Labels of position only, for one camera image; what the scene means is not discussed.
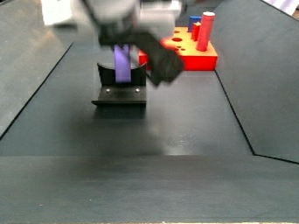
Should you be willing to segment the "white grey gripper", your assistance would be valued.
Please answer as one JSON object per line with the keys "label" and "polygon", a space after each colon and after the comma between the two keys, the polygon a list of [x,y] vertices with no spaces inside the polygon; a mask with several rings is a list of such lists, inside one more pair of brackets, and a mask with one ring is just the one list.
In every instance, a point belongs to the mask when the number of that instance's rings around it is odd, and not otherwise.
{"label": "white grey gripper", "polygon": [[40,0],[47,26],[92,25],[103,46],[134,45],[148,57],[150,81],[171,83],[183,60],[162,44],[174,35],[183,0]]}

